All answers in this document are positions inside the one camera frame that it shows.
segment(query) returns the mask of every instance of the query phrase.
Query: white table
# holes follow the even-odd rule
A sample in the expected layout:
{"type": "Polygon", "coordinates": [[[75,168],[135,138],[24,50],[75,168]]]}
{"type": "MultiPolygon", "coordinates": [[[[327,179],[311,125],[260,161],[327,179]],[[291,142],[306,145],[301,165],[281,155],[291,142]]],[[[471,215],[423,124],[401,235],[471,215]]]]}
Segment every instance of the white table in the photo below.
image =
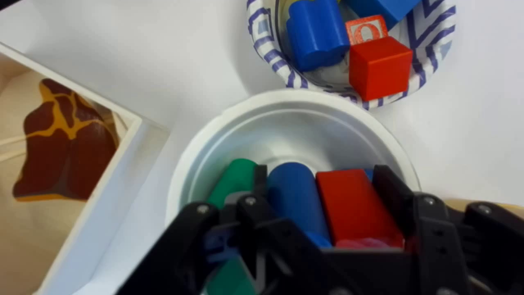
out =
{"type": "MultiPolygon", "coordinates": [[[[222,109],[281,89],[250,48],[243,7],[26,0],[0,14],[0,43],[171,130],[98,269],[53,278],[44,291],[111,294],[161,232],[170,173],[188,140],[222,109]]],[[[520,0],[460,2],[456,38],[437,76],[373,112],[407,151],[425,192],[524,206],[522,12],[520,0]]]]}

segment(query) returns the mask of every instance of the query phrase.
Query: brown object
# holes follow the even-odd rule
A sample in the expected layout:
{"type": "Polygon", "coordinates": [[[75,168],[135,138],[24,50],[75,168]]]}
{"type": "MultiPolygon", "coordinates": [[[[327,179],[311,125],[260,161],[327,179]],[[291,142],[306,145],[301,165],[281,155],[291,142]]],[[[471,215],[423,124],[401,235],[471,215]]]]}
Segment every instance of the brown object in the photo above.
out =
{"type": "Polygon", "coordinates": [[[117,148],[112,115],[50,79],[39,91],[42,106],[24,120],[26,163],[12,196],[86,201],[117,148]]]}

